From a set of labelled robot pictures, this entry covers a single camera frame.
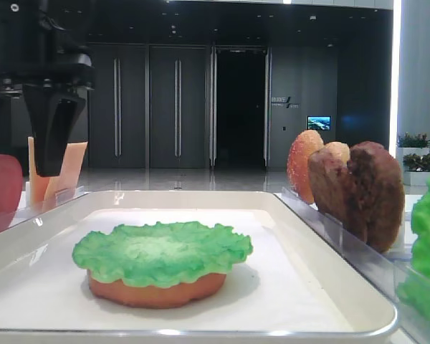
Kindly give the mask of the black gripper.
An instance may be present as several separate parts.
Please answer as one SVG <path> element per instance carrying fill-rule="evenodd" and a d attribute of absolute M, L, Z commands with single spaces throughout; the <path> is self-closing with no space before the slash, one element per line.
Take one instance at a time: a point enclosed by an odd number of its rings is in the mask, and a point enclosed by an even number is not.
<path fill-rule="evenodd" d="M 41 177 L 59 175 L 85 108 L 72 91 L 94 87 L 85 41 L 94 12 L 94 1 L 0 1 L 0 94 L 24 96 Z"/>

